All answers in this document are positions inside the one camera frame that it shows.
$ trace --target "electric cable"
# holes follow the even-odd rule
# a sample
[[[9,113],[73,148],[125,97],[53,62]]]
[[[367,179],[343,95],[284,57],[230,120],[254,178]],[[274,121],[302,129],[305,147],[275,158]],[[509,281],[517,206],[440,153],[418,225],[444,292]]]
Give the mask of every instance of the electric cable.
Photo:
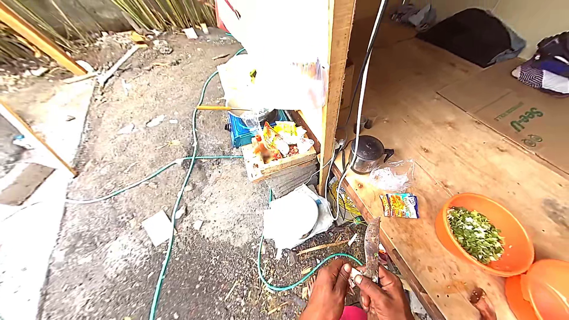
[[[348,167],[352,167],[356,161],[357,158],[357,151],[358,151],[358,145],[360,143],[360,124],[361,124],[361,111],[362,111],[362,107],[364,104],[364,95],[365,95],[365,85],[368,79],[368,69],[369,69],[369,56],[371,55],[372,51],[373,51],[373,41],[374,41],[374,37],[377,35],[377,30],[379,29],[380,26],[380,20],[381,20],[381,16],[383,15],[383,12],[385,11],[385,4],[386,4],[387,0],[382,0],[381,4],[380,4],[380,8],[377,11],[377,16],[376,16],[376,21],[373,25],[373,35],[372,37],[369,39],[369,44],[368,44],[368,52],[366,53],[366,60],[364,61],[364,73],[362,75],[362,82],[361,82],[361,90],[360,90],[360,100],[358,101],[358,110],[357,110],[357,120],[356,120],[356,138],[354,139],[354,156],[352,157],[352,160],[350,161],[350,164],[348,165]],[[339,194],[340,193],[340,187],[342,185],[342,181],[346,178],[346,175],[348,174],[348,170],[344,170],[344,173],[342,174],[341,178],[338,181],[338,188],[336,190],[336,193]],[[336,211],[339,212],[340,211],[340,202],[336,202]]]

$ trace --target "cardboard box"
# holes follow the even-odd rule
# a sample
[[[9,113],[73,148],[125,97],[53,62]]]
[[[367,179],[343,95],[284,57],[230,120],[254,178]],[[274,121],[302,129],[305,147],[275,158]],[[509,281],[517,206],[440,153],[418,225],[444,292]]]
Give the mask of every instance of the cardboard box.
[[[522,84],[511,59],[451,84],[439,94],[486,125],[569,173],[569,98]]]

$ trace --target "pot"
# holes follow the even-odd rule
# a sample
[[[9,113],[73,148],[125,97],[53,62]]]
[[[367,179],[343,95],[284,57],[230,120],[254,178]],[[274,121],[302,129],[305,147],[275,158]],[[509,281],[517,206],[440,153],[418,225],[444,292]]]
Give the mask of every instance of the pot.
[[[357,174],[366,174],[373,170],[373,168],[386,162],[394,153],[393,149],[386,149],[379,139],[372,136],[360,136],[358,143],[358,151],[356,152],[356,141],[352,140],[352,147],[350,152],[350,163],[354,154],[356,160],[352,165],[352,170]]]

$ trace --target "knife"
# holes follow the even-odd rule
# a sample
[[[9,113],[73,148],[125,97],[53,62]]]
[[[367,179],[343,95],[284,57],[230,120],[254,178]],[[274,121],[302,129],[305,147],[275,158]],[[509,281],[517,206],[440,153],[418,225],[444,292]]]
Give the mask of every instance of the knife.
[[[378,282],[379,254],[380,254],[380,217],[373,219],[368,223],[365,230],[364,251],[365,251],[365,272],[364,276],[370,278],[373,282]]]

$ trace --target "dirt ground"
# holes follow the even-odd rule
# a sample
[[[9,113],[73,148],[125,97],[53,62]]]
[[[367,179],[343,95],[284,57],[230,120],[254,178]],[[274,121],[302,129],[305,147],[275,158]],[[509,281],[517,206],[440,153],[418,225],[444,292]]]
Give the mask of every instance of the dirt ground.
[[[192,153],[191,113],[205,79],[240,44],[222,33],[208,39],[184,35],[164,37],[171,54],[151,48],[139,50],[126,68],[93,98],[76,165],[80,175],[68,197],[92,199],[140,180],[172,160]],[[118,47],[115,60],[124,52]],[[172,63],[168,67],[154,62]],[[128,95],[121,79],[131,85]],[[205,104],[221,104],[219,79],[213,79]],[[158,126],[145,124],[166,115]],[[239,155],[224,131],[225,112],[199,112],[198,155]],[[128,124],[135,131],[117,132]],[[165,208],[170,216],[187,163],[172,166],[156,178],[109,200],[69,204],[53,252],[38,318],[147,319],[167,249],[154,247],[141,222]],[[264,183],[247,180],[240,159],[198,161],[182,204],[187,213],[177,226],[174,250],[164,280],[157,318],[167,319],[295,319],[306,302],[302,287],[271,293],[257,275],[257,250],[262,213],[268,205]],[[199,230],[196,220],[203,220]],[[342,245],[312,252],[294,262],[285,252],[280,260],[271,241],[265,245],[262,268],[273,285],[285,286],[302,277],[301,271],[335,252],[364,261],[365,227],[346,226],[315,236],[297,248],[350,239]]]

